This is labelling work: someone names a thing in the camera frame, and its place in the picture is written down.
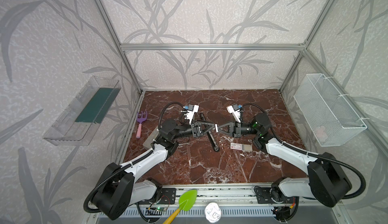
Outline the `black stapler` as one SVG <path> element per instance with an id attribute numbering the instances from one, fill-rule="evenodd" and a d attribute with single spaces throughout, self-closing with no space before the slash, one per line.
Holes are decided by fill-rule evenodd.
<path id="1" fill-rule="evenodd" d="M 203 113 L 200 113 L 200 118 L 201 118 L 202 121 L 206 120 L 206 118 L 205 118 Z M 208 132 L 207 136 L 208 136 L 208 139 L 209 139 L 209 141 L 211 143 L 211 146 L 212 146 L 213 150 L 215 152 L 219 152 L 220 147 L 219 147 L 218 143 L 216 142 L 213 133 L 212 132 Z"/>

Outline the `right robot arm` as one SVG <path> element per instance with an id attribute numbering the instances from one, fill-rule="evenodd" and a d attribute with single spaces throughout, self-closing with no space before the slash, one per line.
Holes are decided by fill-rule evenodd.
<path id="1" fill-rule="evenodd" d="M 217 127 L 217 131 L 233 138 L 253 135 L 253 145 L 260 151 L 278 157 L 306 174 L 304 178 L 283 178 L 271 186 L 272 197 L 303 197 L 315 199 L 324 206 L 334 207 L 343 199 L 353 199 L 364 193 L 366 179 L 349 164 L 338 161 L 332 154 L 313 153 L 281 140 L 264 109 L 250 123 L 242 119 L 243 105 L 230 105 L 227 111 L 234 122 Z"/>

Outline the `white red staple box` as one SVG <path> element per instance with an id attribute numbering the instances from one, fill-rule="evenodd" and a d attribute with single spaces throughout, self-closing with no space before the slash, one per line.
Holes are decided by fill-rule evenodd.
<path id="1" fill-rule="evenodd" d="M 230 148 L 233 150 L 241 150 L 241 151 L 253 151 L 253 147 L 250 144 L 239 144 L 239 143 L 231 143 Z"/>

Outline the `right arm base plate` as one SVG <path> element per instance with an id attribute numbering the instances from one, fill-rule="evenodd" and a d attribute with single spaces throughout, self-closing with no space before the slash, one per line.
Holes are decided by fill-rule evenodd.
<path id="1" fill-rule="evenodd" d="M 254 192 L 259 204 L 291 205 L 295 203 L 293 197 L 286 197 L 278 188 L 255 186 Z"/>

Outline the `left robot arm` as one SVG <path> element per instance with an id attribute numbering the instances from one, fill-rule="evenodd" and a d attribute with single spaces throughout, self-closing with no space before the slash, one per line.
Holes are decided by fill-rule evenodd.
<path id="1" fill-rule="evenodd" d="M 87 195 L 83 209 L 86 213 L 104 213 L 109 219 L 118 219 L 126 209 L 140 201 L 157 197 L 161 186 L 152 180 L 138 180 L 159 163 L 164 162 L 178 148 L 178 138 L 193 136 L 200 138 L 216 129 L 215 123 L 195 121 L 198 105 L 184 106 L 182 114 L 189 121 L 179 125 L 174 119 L 162 120 L 159 117 L 157 136 L 152 140 L 150 148 L 138 157 L 122 164 L 110 163 L 104 169 L 96 186 Z"/>

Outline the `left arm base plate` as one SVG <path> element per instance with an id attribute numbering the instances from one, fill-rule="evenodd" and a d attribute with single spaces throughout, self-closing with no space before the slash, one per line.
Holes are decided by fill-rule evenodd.
<path id="1" fill-rule="evenodd" d="M 176 199 L 176 188 L 159 188 L 154 194 L 154 204 L 174 204 Z"/>

